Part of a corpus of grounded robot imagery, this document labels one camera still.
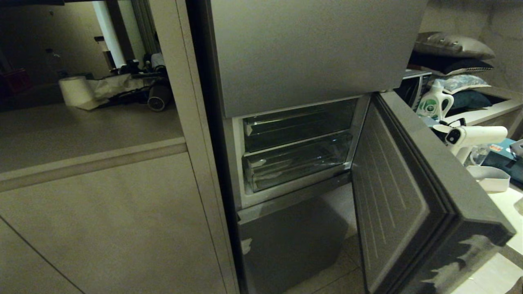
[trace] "refrigerator door panel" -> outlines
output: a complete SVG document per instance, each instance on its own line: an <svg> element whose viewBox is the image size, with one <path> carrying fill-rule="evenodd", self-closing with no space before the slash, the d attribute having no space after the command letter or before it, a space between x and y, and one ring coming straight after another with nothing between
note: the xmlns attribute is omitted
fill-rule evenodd
<svg viewBox="0 0 523 294"><path fill-rule="evenodd" d="M426 2L211 0L225 116L398 87Z"/></svg>
<svg viewBox="0 0 523 294"><path fill-rule="evenodd" d="M485 191L394 92L371 98L352 173L370 293L449 292L486 261L476 256L489 256L487 249L514 234ZM471 254L479 247L470 240L486 245ZM442 268L455 272L438 279Z"/></svg>

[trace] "bottle cap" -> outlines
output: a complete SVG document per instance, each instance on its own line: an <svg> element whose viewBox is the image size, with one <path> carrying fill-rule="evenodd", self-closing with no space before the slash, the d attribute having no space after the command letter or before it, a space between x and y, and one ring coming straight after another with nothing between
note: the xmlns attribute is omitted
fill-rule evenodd
<svg viewBox="0 0 523 294"><path fill-rule="evenodd" d="M443 90L443 82L444 80L437 78L432 83L432 86L430 88L436 88L436 89L442 89Z"/></svg>

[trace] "silver refrigerator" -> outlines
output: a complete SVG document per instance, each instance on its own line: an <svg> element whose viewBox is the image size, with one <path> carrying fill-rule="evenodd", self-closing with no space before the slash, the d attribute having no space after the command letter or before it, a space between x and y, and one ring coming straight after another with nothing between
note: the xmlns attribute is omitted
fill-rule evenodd
<svg viewBox="0 0 523 294"><path fill-rule="evenodd" d="M243 293L329 267L353 220L369 293L448 293L515 234L393 91L425 5L187 0Z"/></svg>

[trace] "pillow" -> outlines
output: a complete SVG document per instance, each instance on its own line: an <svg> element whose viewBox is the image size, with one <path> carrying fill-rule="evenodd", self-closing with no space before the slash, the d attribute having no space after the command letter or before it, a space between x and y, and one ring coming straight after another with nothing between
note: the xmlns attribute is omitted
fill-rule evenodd
<svg viewBox="0 0 523 294"><path fill-rule="evenodd" d="M439 76L483 72L494 68L492 65L474 58L434 56L416 52L412 52L408 62Z"/></svg>
<svg viewBox="0 0 523 294"><path fill-rule="evenodd" d="M453 97L454 104L452 104L450 109L474 109L492 106L492 103L485 95L472 90L457 92Z"/></svg>
<svg viewBox="0 0 523 294"><path fill-rule="evenodd" d="M492 59L494 51L476 39L445 32L421 32L414 42L414 51L436 56Z"/></svg>
<svg viewBox="0 0 523 294"><path fill-rule="evenodd" d="M466 89L490 87L482 78L470 74L439 77L437 79L441 82L443 92L450 95ZM430 80L428 85L432 85L434 80L435 78Z"/></svg>

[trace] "cabinet door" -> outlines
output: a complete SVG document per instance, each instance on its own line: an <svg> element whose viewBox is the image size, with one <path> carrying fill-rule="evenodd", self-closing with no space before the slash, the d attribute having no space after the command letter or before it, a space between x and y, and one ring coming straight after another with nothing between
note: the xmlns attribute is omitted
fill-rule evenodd
<svg viewBox="0 0 523 294"><path fill-rule="evenodd" d="M7 191L0 214L86 293L225 293L187 153Z"/></svg>
<svg viewBox="0 0 523 294"><path fill-rule="evenodd" d="M3 221L0 240L0 293L81 293Z"/></svg>

